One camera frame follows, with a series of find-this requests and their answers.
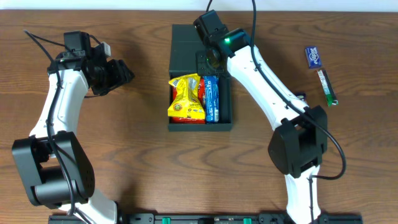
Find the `green and white wafer bar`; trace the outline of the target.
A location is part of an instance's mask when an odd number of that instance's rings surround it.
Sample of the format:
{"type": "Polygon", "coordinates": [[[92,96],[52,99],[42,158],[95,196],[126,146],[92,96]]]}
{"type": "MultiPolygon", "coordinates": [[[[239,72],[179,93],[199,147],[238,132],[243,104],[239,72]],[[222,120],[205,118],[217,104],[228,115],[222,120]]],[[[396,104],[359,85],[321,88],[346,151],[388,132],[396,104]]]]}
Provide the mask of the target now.
{"type": "Polygon", "coordinates": [[[322,84],[323,92],[325,94],[326,102],[328,106],[338,105],[338,99],[335,95],[333,87],[331,85],[329,76],[324,69],[317,70],[318,77],[322,84]]]}

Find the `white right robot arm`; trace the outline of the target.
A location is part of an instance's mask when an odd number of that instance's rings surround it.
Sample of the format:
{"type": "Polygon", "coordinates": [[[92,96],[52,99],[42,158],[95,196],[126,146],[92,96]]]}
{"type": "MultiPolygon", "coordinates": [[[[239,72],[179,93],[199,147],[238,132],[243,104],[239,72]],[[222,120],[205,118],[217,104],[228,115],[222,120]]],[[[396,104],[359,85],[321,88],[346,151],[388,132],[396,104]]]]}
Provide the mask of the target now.
{"type": "Polygon", "coordinates": [[[245,30],[228,30],[215,11],[202,14],[193,25],[207,51],[206,64],[240,82],[269,120],[274,133],[268,153],[285,177],[290,219],[314,222],[321,214],[314,176],[327,137],[309,119],[324,127],[325,112],[319,106],[309,108],[279,80],[245,30]]]}

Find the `dark green box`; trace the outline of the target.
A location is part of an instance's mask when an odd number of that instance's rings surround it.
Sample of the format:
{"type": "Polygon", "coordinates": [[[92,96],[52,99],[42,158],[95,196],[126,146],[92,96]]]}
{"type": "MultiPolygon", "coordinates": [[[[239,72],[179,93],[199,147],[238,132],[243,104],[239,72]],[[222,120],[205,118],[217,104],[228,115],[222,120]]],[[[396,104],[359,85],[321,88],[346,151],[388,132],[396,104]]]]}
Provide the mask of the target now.
{"type": "MultiPolygon", "coordinates": [[[[196,29],[191,24],[174,24],[172,26],[172,41],[169,63],[169,77],[171,79],[197,72],[197,57],[199,51],[205,47],[196,29]]],[[[231,99],[231,80],[220,77],[219,89],[219,121],[209,124],[174,123],[169,119],[169,131],[230,131],[233,127],[233,108],[231,99]]]]}

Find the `blue Oreo cookie pack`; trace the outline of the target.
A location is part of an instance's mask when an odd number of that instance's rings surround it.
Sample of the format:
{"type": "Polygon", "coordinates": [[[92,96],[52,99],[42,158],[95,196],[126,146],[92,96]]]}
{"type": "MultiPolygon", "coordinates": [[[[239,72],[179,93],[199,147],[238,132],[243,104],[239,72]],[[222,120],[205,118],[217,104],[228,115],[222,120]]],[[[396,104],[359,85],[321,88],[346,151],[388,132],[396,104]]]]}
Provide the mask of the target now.
{"type": "Polygon", "coordinates": [[[217,123],[219,121],[219,89],[218,77],[205,76],[205,108],[206,108],[206,122],[217,123]]]}

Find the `yellow snack packet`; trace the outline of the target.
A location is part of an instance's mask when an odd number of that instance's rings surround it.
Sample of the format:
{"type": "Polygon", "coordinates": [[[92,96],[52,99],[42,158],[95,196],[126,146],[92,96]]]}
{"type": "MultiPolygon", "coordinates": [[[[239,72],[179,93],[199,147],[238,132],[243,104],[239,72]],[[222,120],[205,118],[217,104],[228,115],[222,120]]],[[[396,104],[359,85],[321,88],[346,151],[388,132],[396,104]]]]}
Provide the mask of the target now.
{"type": "Polygon", "coordinates": [[[205,119],[205,110],[198,99],[200,78],[197,73],[193,73],[169,81],[169,85],[177,92],[167,110],[169,117],[205,119]]]}

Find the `blue Dairy Milk chocolate bar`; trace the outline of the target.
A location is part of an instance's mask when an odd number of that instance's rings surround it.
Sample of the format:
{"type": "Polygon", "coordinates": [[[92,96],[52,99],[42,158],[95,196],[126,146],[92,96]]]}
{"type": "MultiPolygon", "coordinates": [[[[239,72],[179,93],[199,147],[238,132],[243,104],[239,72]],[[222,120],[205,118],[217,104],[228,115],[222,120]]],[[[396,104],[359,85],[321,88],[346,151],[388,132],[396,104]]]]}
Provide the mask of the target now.
{"type": "Polygon", "coordinates": [[[304,101],[305,103],[307,103],[307,95],[304,92],[298,92],[295,94],[295,96],[300,99],[301,101],[304,101]]]}

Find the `red Hacks candy bag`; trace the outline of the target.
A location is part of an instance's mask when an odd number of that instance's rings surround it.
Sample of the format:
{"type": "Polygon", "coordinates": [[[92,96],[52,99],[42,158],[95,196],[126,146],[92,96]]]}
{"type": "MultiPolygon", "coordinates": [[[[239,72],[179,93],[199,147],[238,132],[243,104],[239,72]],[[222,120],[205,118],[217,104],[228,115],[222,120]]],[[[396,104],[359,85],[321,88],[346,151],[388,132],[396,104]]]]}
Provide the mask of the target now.
{"type": "MultiPolygon", "coordinates": [[[[172,88],[172,99],[174,100],[177,95],[177,90],[175,87],[172,88]]],[[[201,78],[198,85],[198,99],[203,108],[205,108],[205,89],[204,89],[204,79],[201,78]]],[[[204,119],[193,119],[193,118],[179,118],[172,117],[172,123],[185,123],[185,124],[205,124],[204,119]]]]}

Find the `small blue Eclipse mint box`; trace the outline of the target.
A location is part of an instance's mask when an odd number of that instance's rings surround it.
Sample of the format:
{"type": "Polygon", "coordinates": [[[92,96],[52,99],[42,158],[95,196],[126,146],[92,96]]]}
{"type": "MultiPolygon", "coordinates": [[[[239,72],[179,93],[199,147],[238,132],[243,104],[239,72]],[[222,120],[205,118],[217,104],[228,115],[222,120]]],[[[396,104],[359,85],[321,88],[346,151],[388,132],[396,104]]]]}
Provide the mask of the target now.
{"type": "Polygon", "coordinates": [[[322,61],[318,48],[316,46],[308,46],[305,48],[305,55],[310,69],[320,68],[322,61]]]}

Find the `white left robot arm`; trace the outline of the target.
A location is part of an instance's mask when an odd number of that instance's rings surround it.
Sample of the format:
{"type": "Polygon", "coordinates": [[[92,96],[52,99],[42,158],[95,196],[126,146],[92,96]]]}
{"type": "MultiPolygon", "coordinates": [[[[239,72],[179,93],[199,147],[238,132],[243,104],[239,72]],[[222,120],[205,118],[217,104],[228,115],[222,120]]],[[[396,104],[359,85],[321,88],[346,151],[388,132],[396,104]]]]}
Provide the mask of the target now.
{"type": "Polygon", "coordinates": [[[134,74],[124,61],[111,58],[107,43],[92,46],[94,36],[82,31],[63,36],[63,52],[47,68],[44,108],[29,136],[14,141],[14,162],[30,203],[57,210],[50,223],[128,223],[118,204],[96,188],[76,131],[84,99],[107,95],[134,74]]]}

